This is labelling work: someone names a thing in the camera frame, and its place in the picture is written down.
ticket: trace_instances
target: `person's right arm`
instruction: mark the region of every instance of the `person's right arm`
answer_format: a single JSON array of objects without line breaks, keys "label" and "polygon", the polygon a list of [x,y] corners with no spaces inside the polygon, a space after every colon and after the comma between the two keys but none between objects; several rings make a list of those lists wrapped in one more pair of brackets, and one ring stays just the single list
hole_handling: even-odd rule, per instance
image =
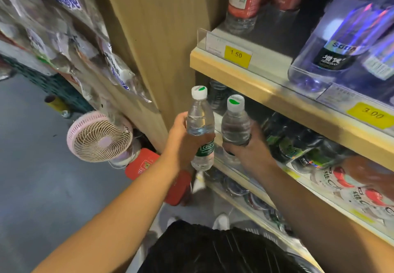
[{"label": "person's right arm", "polygon": [[246,147],[223,143],[261,183],[325,273],[394,272],[394,247],[319,199],[271,156],[259,125]]}]

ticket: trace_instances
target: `white bottle cap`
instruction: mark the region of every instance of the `white bottle cap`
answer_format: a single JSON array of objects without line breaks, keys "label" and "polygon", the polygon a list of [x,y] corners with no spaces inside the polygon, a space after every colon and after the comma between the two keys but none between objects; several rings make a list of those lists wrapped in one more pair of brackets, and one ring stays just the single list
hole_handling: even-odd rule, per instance
[{"label": "white bottle cap", "polygon": [[191,89],[191,97],[194,99],[206,99],[208,95],[208,89],[205,86],[194,86]]},{"label": "white bottle cap", "polygon": [[233,94],[227,99],[227,110],[231,112],[241,112],[245,109],[245,99],[239,94]]}]

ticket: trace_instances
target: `forearm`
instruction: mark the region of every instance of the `forearm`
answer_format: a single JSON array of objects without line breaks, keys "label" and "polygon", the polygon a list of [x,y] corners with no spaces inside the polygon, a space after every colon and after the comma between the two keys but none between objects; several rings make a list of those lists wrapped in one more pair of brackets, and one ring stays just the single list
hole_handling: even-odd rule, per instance
[{"label": "forearm", "polygon": [[138,250],[179,168],[160,157],[34,273],[109,273]]},{"label": "forearm", "polygon": [[392,246],[320,200],[278,166],[256,177],[326,273],[392,270]]}]

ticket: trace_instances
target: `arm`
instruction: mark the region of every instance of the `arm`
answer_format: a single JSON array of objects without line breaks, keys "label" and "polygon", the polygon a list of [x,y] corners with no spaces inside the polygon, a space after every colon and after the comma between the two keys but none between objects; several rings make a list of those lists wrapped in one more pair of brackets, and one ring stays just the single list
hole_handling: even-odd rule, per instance
[{"label": "arm", "polygon": [[254,123],[248,146],[223,144],[261,183],[278,210],[326,273],[392,272],[394,248],[316,197],[286,174]]},{"label": "arm", "polygon": [[135,254],[178,172],[215,137],[187,134],[186,116],[176,117],[161,157],[33,273],[109,273]]}]

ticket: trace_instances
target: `hand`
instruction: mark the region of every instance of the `hand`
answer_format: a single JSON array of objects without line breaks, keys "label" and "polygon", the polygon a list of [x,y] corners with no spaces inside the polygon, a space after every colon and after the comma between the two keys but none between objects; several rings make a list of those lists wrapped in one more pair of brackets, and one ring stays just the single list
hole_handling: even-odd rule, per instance
[{"label": "hand", "polygon": [[247,146],[236,146],[224,142],[223,149],[233,153],[241,161],[242,166],[255,177],[278,168],[265,143],[261,128],[255,121],[251,125],[251,135]]},{"label": "hand", "polygon": [[183,112],[175,118],[162,154],[164,158],[175,162],[179,170],[185,169],[190,164],[200,146],[211,142],[215,138],[215,133],[202,136],[188,134],[186,131],[187,116],[188,113]]}]

